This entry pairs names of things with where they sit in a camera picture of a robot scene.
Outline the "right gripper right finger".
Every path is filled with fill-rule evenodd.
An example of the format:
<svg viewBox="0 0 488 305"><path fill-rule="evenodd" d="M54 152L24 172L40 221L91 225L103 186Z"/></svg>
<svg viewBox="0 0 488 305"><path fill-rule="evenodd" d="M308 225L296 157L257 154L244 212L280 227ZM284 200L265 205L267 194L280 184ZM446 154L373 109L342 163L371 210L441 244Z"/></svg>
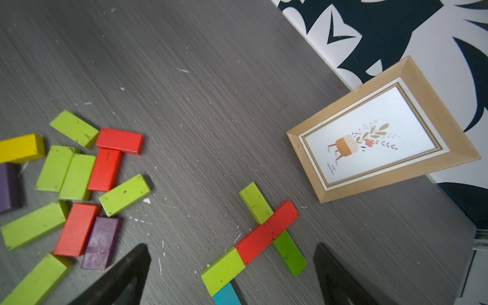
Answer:
<svg viewBox="0 0 488 305"><path fill-rule="evenodd" d="M317 244L313 264L325 304L381 304L375 286L324 243Z"/></svg>

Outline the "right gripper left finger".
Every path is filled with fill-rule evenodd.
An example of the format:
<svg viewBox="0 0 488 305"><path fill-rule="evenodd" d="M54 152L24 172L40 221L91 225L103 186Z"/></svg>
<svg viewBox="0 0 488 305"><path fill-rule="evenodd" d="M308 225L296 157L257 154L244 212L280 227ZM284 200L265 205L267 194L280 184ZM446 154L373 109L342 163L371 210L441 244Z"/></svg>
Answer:
<svg viewBox="0 0 488 305"><path fill-rule="evenodd" d="M71 304L139 304L150 265L148 247L140 243Z"/></svg>

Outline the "dark green block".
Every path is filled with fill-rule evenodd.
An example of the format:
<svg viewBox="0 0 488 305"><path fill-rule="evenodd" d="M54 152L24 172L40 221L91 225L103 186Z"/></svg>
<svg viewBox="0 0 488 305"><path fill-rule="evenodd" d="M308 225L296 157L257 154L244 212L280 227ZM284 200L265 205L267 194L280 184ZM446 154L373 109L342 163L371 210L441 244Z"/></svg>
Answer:
<svg viewBox="0 0 488 305"><path fill-rule="evenodd" d="M273 246L292 276L298 277L305 267L307 267L308 263L305 257L287 231L284 231L273 242Z"/></svg>

